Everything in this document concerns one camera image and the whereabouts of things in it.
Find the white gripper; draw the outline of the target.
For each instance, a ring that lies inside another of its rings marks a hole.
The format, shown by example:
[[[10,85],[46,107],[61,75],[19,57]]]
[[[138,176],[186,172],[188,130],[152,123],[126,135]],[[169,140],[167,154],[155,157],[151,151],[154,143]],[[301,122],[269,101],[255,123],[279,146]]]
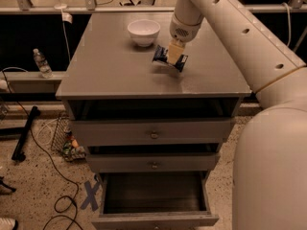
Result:
[[[185,44],[192,41],[201,27],[203,17],[200,16],[196,23],[188,25],[181,22],[175,15],[172,16],[170,23],[170,35],[172,40],[168,46],[167,62],[170,64],[176,64],[180,56],[182,55]]]

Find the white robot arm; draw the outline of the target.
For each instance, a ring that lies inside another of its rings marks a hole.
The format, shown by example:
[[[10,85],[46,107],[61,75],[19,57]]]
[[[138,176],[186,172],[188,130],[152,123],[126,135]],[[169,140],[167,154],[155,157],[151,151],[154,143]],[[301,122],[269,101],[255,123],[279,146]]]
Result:
[[[235,150],[232,230],[307,230],[307,65],[238,0],[177,0],[170,62],[203,21],[262,107]]]

